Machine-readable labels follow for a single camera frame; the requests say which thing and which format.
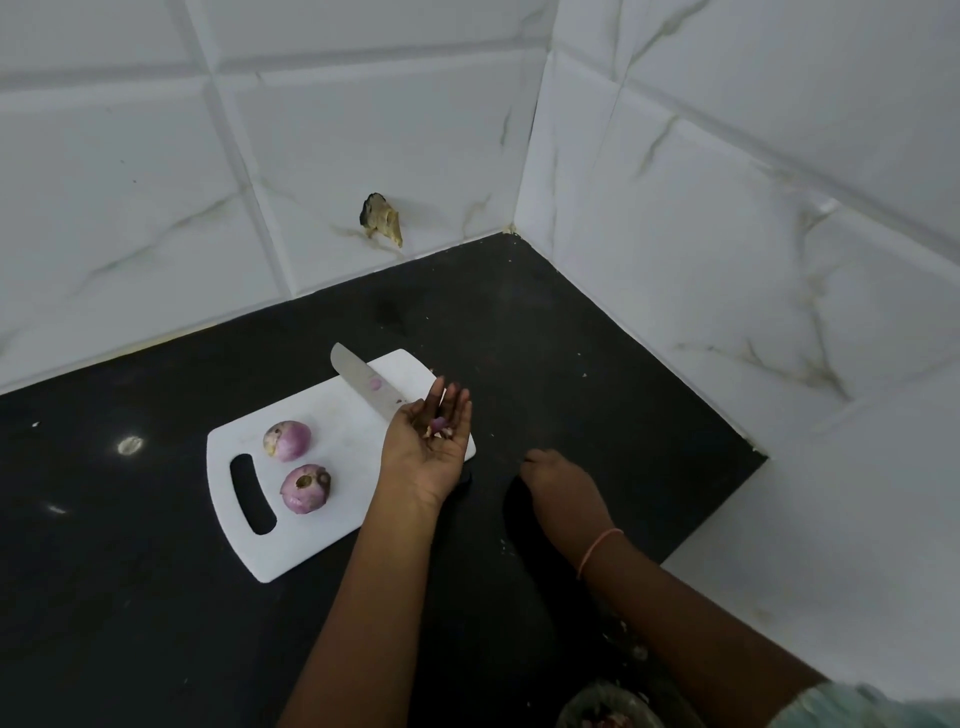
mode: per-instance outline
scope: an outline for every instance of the person's right arm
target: person's right arm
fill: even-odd
[[[520,476],[554,547],[577,569],[613,528],[593,479],[555,450],[531,450]],[[590,554],[583,578],[670,670],[708,725],[765,726],[826,678],[644,556],[619,533]]]

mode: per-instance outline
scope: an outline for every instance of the knife blade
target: knife blade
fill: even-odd
[[[343,344],[333,345],[330,363],[337,374],[387,422],[407,403],[393,384]]]

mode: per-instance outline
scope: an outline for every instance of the tiled wall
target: tiled wall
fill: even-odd
[[[509,225],[553,0],[0,12],[0,391]],[[402,251],[357,216],[381,192]]]
[[[960,7],[561,0],[519,233],[771,455],[666,562],[955,692]]]

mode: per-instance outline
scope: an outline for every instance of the light blue sleeve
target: light blue sleeve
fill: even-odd
[[[860,685],[825,683],[802,692],[770,728],[960,728],[960,702],[898,703]]]

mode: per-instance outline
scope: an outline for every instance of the bracelet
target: bracelet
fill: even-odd
[[[612,533],[623,533],[622,528],[608,528],[606,531],[597,536],[593,543],[590,544],[590,548],[587,549],[587,553],[584,554],[584,558],[580,561],[580,568],[577,569],[577,581],[580,581],[580,577],[584,574],[584,567],[587,565],[587,559],[589,559],[590,554],[593,553],[593,550],[600,546],[600,542],[605,538],[610,536]]]

